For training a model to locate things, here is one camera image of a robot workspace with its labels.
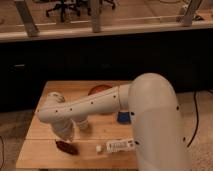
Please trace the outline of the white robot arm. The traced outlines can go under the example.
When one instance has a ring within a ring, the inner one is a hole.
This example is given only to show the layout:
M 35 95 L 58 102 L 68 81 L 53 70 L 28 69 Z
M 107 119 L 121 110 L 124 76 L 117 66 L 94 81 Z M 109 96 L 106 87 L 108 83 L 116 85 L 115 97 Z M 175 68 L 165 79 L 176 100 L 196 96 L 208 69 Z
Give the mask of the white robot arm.
M 130 112 L 139 171 L 192 171 L 176 93 L 171 83 L 156 73 L 145 73 L 131 83 L 66 102 L 51 92 L 37 117 L 67 140 L 73 121 L 85 123 L 91 114 Z

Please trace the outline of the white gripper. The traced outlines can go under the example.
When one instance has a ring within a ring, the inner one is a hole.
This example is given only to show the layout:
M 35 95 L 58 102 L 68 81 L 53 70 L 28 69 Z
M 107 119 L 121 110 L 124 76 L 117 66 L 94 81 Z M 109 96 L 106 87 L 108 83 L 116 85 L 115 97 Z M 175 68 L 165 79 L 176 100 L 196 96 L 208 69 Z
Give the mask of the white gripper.
M 68 119 L 65 121 L 60 121 L 53 123 L 51 125 L 53 133 L 60 139 L 65 141 L 72 141 L 74 137 L 74 126 L 73 122 Z

